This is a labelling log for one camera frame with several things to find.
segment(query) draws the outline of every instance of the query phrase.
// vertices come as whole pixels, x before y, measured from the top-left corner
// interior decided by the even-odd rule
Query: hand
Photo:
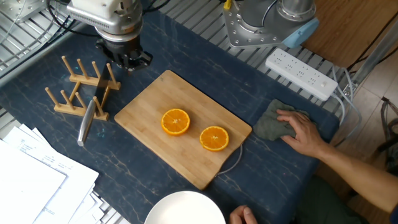
[[[278,121],[287,121],[296,132],[296,138],[283,136],[281,139],[298,153],[319,158],[320,154],[328,149],[329,144],[324,142],[319,135],[317,127],[302,113],[293,111],[276,111],[280,116]]]
[[[236,208],[229,215],[229,224],[257,224],[256,218],[254,218],[251,209],[245,205],[241,205]]]

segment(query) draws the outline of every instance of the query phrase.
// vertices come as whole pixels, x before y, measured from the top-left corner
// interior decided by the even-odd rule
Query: wooden cutting board
[[[163,114],[173,108],[186,111],[191,119],[188,131],[182,136],[170,136],[160,125]],[[114,119],[200,190],[210,183],[252,130],[170,70],[161,74]],[[221,152],[208,151],[199,142],[200,133],[209,126],[221,126],[229,134],[229,144]]]

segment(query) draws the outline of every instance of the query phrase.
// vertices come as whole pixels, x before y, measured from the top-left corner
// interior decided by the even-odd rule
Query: halved orange
[[[203,130],[199,137],[200,144],[210,151],[221,151],[229,143],[226,130],[218,126],[210,126]]]
[[[178,136],[188,130],[191,120],[187,112],[181,109],[171,109],[162,117],[162,128],[170,135]]]

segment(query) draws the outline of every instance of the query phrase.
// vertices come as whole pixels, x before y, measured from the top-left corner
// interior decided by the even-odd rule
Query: fingers
[[[297,133],[300,127],[303,125],[302,122],[296,116],[282,115],[277,117],[278,121],[287,121],[293,127],[294,131]]]
[[[302,113],[295,112],[295,111],[283,111],[283,110],[277,110],[276,113],[279,115],[285,115],[285,116],[296,116],[298,118],[301,118],[303,121],[310,121],[310,119],[305,116]]]
[[[229,224],[242,224],[243,210],[246,208],[245,205],[241,205],[235,208],[233,212],[229,215]]]
[[[299,143],[299,141],[292,136],[282,136],[280,138],[288,145],[292,146],[292,148],[294,148],[294,146]]]
[[[257,224],[257,220],[254,217],[254,215],[251,212],[251,209],[249,207],[244,208],[243,215],[244,215],[244,221],[246,221],[246,224]]]
[[[237,215],[237,216],[243,218],[243,210],[244,210],[244,208],[246,208],[246,207],[247,207],[247,206],[245,206],[245,205],[241,205],[241,206],[239,206],[238,208],[235,208],[235,210],[234,210],[233,212],[231,212],[231,215],[232,215],[232,214],[235,214],[235,215]]]
[[[229,215],[229,224],[242,224],[242,218],[234,213]]]

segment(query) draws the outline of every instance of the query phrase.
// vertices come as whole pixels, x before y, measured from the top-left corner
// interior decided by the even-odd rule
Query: white power strip
[[[338,85],[331,78],[281,49],[276,49],[268,56],[266,66],[322,101],[329,99]]]

